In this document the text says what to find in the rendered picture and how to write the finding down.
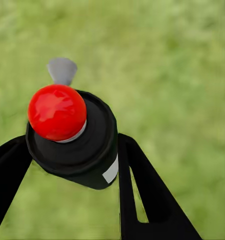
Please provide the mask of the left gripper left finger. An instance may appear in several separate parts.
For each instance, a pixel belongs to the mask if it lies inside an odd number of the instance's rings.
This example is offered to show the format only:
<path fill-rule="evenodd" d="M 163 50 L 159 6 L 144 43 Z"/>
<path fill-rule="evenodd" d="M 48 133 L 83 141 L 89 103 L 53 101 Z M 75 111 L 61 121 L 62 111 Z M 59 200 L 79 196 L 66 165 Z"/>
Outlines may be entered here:
<path fill-rule="evenodd" d="M 0 224 L 32 160 L 26 135 L 15 137 L 0 146 Z"/>

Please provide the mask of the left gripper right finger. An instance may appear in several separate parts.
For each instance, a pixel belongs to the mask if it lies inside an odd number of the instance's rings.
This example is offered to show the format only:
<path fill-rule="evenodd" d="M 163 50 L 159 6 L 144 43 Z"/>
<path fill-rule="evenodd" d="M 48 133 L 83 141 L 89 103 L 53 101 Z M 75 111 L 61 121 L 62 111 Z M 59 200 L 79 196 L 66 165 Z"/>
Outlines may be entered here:
<path fill-rule="evenodd" d="M 136 140 L 119 133 L 117 149 L 121 240 L 202 240 Z M 137 219 L 130 167 L 148 223 Z"/>

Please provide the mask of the pesticide atomizer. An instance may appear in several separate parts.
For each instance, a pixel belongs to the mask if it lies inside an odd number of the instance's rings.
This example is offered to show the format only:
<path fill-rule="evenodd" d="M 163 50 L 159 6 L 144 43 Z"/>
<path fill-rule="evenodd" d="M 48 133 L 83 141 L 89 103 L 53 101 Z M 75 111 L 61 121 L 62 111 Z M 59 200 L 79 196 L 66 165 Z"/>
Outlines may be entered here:
<path fill-rule="evenodd" d="M 100 98 L 69 87 L 78 70 L 73 60 L 52 58 L 47 68 L 54 84 L 28 104 L 28 151 L 47 173 L 104 190 L 119 172 L 117 120 Z"/>

